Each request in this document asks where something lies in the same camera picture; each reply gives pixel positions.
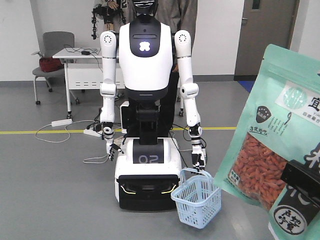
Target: basket handle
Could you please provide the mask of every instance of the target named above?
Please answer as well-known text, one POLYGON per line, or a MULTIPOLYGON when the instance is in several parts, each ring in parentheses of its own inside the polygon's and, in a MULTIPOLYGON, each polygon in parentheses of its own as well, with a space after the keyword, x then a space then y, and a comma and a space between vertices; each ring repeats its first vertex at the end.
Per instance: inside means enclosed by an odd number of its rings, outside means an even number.
POLYGON ((205 170, 200 170, 200 171, 198 171, 198 170, 196 170, 196 169, 194 169, 194 168, 190 168, 190 167, 185 167, 185 168, 183 168, 183 169, 181 169, 181 176, 180 176, 180 180, 181 180, 181 185, 183 185, 184 183, 186 183, 186 180, 187 180, 187 178, 186 178, 186 172, 193 172, 193 173, 197 173, 197 174, 202 174, 202 175, 204 175, 209 181, 210 181, 210 183, 212 183, 213 182, 213 178, 212 178, 212 176, 210 175, 210 173, 208 173, 207 171, 205 171, 205 170))

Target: door handle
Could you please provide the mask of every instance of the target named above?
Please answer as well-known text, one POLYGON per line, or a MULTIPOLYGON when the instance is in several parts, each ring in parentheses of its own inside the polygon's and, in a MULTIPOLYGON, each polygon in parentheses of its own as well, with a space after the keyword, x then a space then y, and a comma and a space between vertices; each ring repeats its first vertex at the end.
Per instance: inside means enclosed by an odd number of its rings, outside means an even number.
POLYGON ((241 20, 241 26, 246 25, 248 23, 248 20, 249 20, 248 18, 243 17, 241 20))

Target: robot logo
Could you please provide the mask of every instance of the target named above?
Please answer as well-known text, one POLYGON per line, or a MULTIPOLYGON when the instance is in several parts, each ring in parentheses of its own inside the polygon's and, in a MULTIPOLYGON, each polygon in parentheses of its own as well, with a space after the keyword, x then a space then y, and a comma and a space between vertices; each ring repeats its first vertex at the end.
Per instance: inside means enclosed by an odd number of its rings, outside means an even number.
POLYGON ((142 41, 140 42, 140 51, 143 52, 143 51, 150 51, 150 43, 147 42, 147 41, 142 41))

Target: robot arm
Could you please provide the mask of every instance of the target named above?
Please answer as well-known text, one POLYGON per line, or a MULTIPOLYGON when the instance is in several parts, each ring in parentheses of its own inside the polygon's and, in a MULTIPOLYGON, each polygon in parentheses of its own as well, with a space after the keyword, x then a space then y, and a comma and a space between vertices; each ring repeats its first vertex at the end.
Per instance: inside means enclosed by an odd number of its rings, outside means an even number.
POLYGON ((103 82, 100 85, 100 95, 103 97, 103 107, 100 122, 103 129, 103 138, 106 141, 106 152, 111 153, 114 142, 115 96, 116 96, 116 64, 117 64, 117 37, 112 31, 105 31, 100 36, 103 82))
POLYGON ((186 122, 192 143, 192 164, 194 168, 200 170, 206 165, 206 149, 201 142, 201 119, 195 99, 199 87, 193 80, 190 34, 186 30, 178 31, 174 36, 174 44, 181 82, 180 94, 185 105, 186 122))

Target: chair leg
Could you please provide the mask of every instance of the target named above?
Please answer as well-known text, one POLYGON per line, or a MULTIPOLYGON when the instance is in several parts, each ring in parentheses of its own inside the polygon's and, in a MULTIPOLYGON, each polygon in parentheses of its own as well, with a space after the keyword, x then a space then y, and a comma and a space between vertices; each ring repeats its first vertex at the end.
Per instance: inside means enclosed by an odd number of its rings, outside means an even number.
POLYGON ((52 86, 51 86, 51 84, 49 82, 49 79, 47 77, 45 77, 45 81, 46 81, 46 84, 48 85, 48 88, 49 88, 48 91, 51 93, 52 92, 52 86))
POLYGON ((37 96, 37 86, 36 86, 37 78, 38 78, 38 76, 35 76, 35 78, 33 80, 34 99, 35 99, 35 104, 40 105, 41 102, 38 100, 38 96, 37 96))

